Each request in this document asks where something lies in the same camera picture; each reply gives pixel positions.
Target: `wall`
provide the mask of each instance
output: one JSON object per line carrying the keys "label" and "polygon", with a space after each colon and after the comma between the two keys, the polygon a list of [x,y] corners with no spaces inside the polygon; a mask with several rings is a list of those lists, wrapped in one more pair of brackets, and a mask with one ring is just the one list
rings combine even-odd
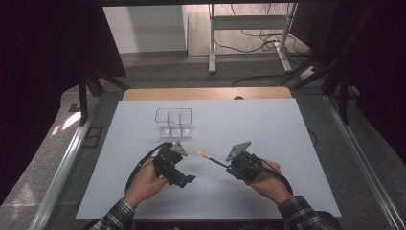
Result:
{"label": "wall", "polygon": [[182,6],[103,10],[120,54],[186,51]]}

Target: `plaid sleeve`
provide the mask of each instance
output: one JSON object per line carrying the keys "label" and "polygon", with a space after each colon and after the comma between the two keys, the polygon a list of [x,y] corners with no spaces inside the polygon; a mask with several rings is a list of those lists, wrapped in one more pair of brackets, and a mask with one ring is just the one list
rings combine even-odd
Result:
{"label": "plaid sleeve", "polygon": [[287,200],[278,209],[290,230],[333,229],[333,226],[317,215],[301,195]]}
{"label": "plaid sleeve", "polygon": [[131,225],[135,210],[120,199],[91,230],[125,230]]}

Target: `left hand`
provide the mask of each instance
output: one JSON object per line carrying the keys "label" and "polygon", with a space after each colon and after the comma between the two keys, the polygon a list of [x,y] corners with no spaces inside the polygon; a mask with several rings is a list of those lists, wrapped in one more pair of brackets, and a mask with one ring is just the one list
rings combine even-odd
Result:
{"label": "left hand", "polygon": [[166,183],[166,178],[156,177],[152,158],[149,158],[135,174],[124,200],[135,209],[141,201],[158,194]]}

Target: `hand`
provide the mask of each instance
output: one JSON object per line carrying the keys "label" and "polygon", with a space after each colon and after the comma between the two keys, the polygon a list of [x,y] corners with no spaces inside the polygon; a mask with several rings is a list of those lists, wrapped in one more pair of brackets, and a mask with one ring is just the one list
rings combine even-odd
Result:
{"label": "hand", "polygon": [[135,174],[124,200],[132,208],[136,208],[141,201],[158,194],[166,183],[166,178],[156,177],[152,158],[149,158]]}
{"label": "hand", "polygon": [[[278,163],[265,161],[279,173],[281,172],[281,167]],[[262,166],[273,170],[264,162],[262,162]],[[293,196],[279,179],[267,172],[261,172],[253,181],[245,181],[245,184],[251,186],[260,195],[272,199],[277,205],[284,203]]]}

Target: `clear plastic container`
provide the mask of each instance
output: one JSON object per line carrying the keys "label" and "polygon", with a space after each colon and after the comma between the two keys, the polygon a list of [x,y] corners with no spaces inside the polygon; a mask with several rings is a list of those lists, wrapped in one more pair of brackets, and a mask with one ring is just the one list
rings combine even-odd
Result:
{"label": "clear plastic container", "polygon": [[158,108],[155,123],[161,137],[192,137],[191,108]]}

